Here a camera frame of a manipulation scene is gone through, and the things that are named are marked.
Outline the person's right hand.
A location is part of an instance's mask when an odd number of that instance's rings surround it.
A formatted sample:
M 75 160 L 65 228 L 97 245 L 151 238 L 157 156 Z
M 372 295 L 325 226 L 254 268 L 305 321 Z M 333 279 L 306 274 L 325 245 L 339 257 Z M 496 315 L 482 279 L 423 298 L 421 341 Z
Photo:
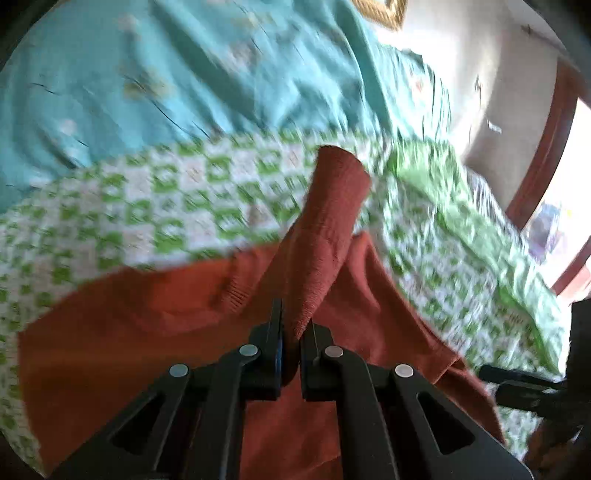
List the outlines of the person's right hand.
M 589 479 L 590 420 L 542 420 L 523 461 L 535 479 Z

